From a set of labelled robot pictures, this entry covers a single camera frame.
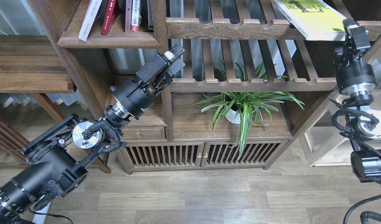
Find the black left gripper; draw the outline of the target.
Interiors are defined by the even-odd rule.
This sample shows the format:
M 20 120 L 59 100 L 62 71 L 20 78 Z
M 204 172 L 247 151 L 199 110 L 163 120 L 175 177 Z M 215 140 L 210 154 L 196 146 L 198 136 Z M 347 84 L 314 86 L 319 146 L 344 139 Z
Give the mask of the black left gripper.
M 140 88 L 149 90 L 153 95 L 160 94 L 172 82 L 173 77 L 185 67 L 186 64 L 179 58 L 184 52 L 185 49 L 176 44 L 164 55 L 155 54 L 136 72 L 140 79 Z

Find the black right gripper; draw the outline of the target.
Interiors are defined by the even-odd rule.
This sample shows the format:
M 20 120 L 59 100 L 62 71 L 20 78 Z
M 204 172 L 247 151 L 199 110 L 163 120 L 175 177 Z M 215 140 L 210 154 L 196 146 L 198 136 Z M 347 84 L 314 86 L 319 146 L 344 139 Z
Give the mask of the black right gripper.
M 358 26 L 353 18 L 343 20 L 345 35 L 344 45 L 335 48 L 334 65 L 336 71 L 363 58 L 363 53 L 371 48 L 368 32 L 364 26 Z

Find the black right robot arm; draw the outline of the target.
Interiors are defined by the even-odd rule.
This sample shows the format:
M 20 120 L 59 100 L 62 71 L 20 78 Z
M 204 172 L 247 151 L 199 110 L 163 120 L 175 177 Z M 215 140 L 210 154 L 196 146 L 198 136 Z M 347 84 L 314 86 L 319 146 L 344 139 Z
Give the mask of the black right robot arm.
M 361 183 L 381 185 L 381 149 L 374 149 L 366 141 L 381 138 L 381 111 L 372 110 L 371 91 L 378 85 L 372 65 L 363 61 L 363 52 L 371 45 L 365 27 L 358 26 L 353 18 L 343 21 L 344 45 L 335 48 L 336 90 L 349 96 L 332 116 L 333 125 L 340 135 L 348 138 L 353 152 L 351 167 Z M 351 213 L 360 205 L 381 199 L 381 194 L 353 205 L 344 216 L 347 224 Z

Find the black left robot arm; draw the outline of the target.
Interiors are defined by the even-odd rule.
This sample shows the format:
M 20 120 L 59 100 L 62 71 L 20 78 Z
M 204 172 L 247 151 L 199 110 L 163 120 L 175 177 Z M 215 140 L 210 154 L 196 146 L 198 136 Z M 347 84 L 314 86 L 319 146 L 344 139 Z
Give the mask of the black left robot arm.
M 71 114 L 22 148 L 29 166 L 0 187 L 0 224 L 28 224 L 20 218 L 30 207 L 43 209 L 56 196 L 65 197 L 84 181 L 87 167 L 102 154 L 125 147 L 120 137 L 130 118 L 139 119 L 184 66 L 184 48 L 176 44 L 156 53 L 119 88 L 116 103 L 98 120 Z

